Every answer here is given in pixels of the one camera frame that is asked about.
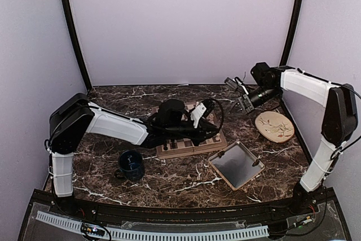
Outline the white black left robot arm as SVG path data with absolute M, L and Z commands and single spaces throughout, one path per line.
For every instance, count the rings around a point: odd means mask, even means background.
M 117 138 L 143 148 L 165 145 L 167 141 L 189 139 L 194 146 L 213 138 L 221 130 L 207 120 L 221 103 L 208 98 L 188 109 L 178 99 L 162 102 L 157 112 L 146 120 L 124 116 L 102 108 L 78 93 L 50 115 L 50 135 L 45 148 L 51 155 L 51 175 L 57 206 L 67 216 L 75 216 L 79 202 L 74 200 L 72 185 L 73 156 L 84 134 Z

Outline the black left frame post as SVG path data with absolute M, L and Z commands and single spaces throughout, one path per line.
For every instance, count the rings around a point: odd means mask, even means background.
M 84 61 L 84 58 L 83 58 L 83 55 L 81 52 L 81 46 L 80 46 L 80 43 L 78 40 L 77 31 L 76 31 L 76 27 L 74 24 L 70 0 L 61 0 L 61 3 L 63 6 L 65 21 L 67 24 L 68 33 L 69 33 L 69 36 L 71 39 L 71 44 L 72 44 L 73 51 L 74 51 L 74 54 L 76 57 L 77 65 L 80 70 L 81 77 L 82 77 L 83 83 L 85 85 L 85 88 L 87 91 L 90 91 L 93 86 L 91 84 L 89 73 L 86 69 L 86 64 L 85 64 L 85 61 Z

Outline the dark blue enamel mug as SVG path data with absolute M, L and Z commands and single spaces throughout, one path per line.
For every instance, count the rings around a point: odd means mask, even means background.
M 142 155 L 136 150 L 126 150 L 118 158 L 118 168 L 114 172 L 117 179 L 140 181 L 145 175 Z

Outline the cream floral ceramic plate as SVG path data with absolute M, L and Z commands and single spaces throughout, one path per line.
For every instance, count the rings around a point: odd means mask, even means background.
M 275 143 L 284 143 L 295 134 L 292 122 L 274 111 L 262 112 L 256 117 L 254 124 L 262 136 Z

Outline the white chess pieces row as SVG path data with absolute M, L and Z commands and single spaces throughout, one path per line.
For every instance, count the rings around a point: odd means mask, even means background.
M 206 99 L 203 100 L 202 102 L 196 102 L 194 108 L 196 107 L 197 104 L 199 103 L 203 103 L 206 106 L 206 112 L 204 113 L 203 117 L 200 119 L 200 121 L 209 121 L 212 124 L 214 123 L 214 113 L 213 113 L 213 109 L 215 108 L 215 101 L 212 99 Z M 212 138 L 215 138 L 217 141 L 219 140 L 220 137 L 220 133 L 218 133 L 217 135 L 215 135 Z

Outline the black right frame post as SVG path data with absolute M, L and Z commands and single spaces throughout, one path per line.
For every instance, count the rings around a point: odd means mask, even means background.
M 280 66 L 287 65 L 287 62 L 288 62 L 288 59 L 290 56 L 290 51 L 292 49 L 294 37 L 296 34 L 298 19 L 299 19 L 300 12 L 301 12 L 301 6 L 302 6 L 302 0 L 294 0 L 292 14 L 290 17 L 289 28 L 288 28 L 287 36 L 285 39 L 284 48 L 283 48 L 283 53 L 280 58 L 280 63 L 279 63 Z

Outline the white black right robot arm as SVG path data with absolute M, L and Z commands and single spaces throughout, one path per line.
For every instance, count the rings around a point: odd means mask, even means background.
M 326 80 L 287 65 L 270 67 L 260 62 L 250 74 L 256 83 L 253 90 L 238 77 L 224 81 L 240 93 L 233 105 L 241 114 L 251 113 L 270 99 L 285 95 L 302 136 L 319 133 L 306 140 L 309 147 L 314 147 L 312 161 L 298 183 L 302 191 L 315 191 L 332 173 L 338 158 L 360 141 L 353 135 L 358 128 L 356 101 L 360 94 L 349 84 Z

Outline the silver metal tray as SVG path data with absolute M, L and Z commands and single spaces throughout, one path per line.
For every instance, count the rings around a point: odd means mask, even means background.
M 239 190 L 265 169 L 263 162 L 240 141 L 212 155 L 208 163 L 232 191 Z

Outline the black frame post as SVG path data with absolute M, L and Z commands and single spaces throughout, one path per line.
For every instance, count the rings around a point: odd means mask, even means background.
M 77 31 L 76 31 L 76 27 L 74 24 L 70 0 L 61 0 L 61 3 L 63 6 L 65 21 L 67 24 L 68 33 L 69 33 L 69 36 L 71 39 L 71 44 L 72 44 L 73 51 L 74 51 L 74 54 L 76 57 L 77 65 L 80 70 L 81 77 L 82 77 L 83 83 L 85 85 L 85 88 L 87 91 L 90 91 L 93 86 L 91 84 L 89 73 L 86 69 L 86 64 L 85 64 L 85 61 L 84 61 L 84 58 L 83 58 L 83 55 L 81 52 L 81 46 L 80 46 L 80 43 L 78 40 Z
M 290 56 L 290 51 L 292 49 L 294 37 L 296 34 L 298 19 L 299 19 L 300 12 L 301 12 L 301 6 L 302 6 L 302 0 L 294 0 L 292 14 L 290 17 L 289 28 L 288 28 L 287 36 L 285 39 L 284 48 L 283 48 L 283 53 L 280 58 L 280 63 L 279 63 L 280 66 L 287 65 L 287 62 L 288 62 L 288 59 Z

